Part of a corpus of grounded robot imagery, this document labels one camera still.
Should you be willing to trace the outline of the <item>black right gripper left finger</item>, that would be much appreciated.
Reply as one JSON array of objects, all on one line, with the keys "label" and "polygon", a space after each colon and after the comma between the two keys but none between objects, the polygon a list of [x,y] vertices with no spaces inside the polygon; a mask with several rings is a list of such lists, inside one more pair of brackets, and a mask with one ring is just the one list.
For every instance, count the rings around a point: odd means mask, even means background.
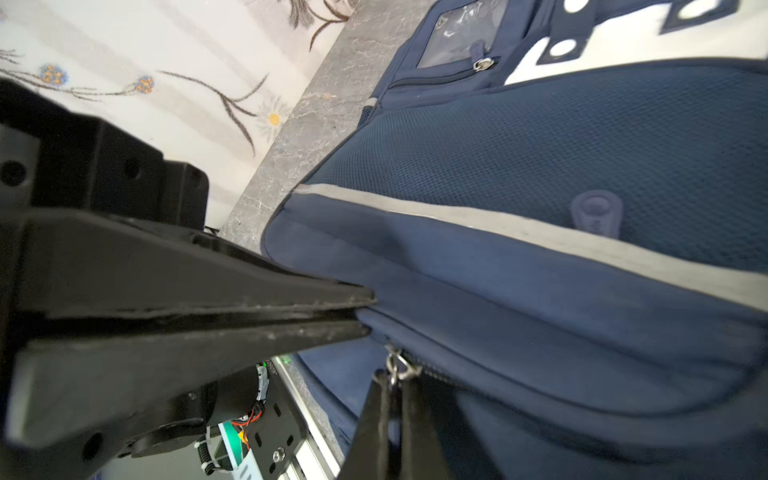
[{"label": "black right gripper left finger", "polygon": [[338,480],[392,478],[389,447],[392,397],[389,374],[376,371]]}]

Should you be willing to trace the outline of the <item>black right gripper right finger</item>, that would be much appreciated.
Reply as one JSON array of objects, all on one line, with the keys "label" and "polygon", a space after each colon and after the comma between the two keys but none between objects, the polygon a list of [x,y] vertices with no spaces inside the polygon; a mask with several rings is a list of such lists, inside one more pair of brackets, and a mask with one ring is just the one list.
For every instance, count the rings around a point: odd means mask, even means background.
[{"label": "black right gripper right finger", "polygon": [[449,479],[440,440],[418,378],[401,384],[400,478]]}]

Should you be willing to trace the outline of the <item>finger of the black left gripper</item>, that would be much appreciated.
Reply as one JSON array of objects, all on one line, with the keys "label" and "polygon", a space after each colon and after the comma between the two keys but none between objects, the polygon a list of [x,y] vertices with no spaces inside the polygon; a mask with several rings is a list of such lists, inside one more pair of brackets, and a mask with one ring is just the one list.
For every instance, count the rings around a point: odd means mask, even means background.
[{"label": "finger of the black left gripper", "polygon": [[5,437],[42,449],[268,357],[369,332],[354,319],[335,318],[34,339],[15,356]]}]

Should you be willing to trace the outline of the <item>navy blue student backpack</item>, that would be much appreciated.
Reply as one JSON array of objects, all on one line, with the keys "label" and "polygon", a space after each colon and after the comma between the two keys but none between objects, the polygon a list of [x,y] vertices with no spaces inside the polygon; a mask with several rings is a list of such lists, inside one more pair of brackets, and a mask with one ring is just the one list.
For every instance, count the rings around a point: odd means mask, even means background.
[{"label": "navy blue student backpack", "polygon": [[450,478],[763,479],[767,5],[439,1],[262,250],[375,294],[345,459],[384,370],[391,479],[413,378]]}]

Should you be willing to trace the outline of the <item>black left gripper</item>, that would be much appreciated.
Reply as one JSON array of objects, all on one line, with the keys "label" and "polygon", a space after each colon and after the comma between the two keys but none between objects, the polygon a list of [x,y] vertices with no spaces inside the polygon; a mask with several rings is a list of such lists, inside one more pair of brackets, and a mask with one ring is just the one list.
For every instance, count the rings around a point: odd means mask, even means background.
[{"label": "black left gripper", "polygon": [[[109,122],[1,83],[1,205],[201,230],[209,181]],[[84,211],[14,209],[13,304],[50,318],[283,314],[374,303],[363,287],[247,262]]]}]

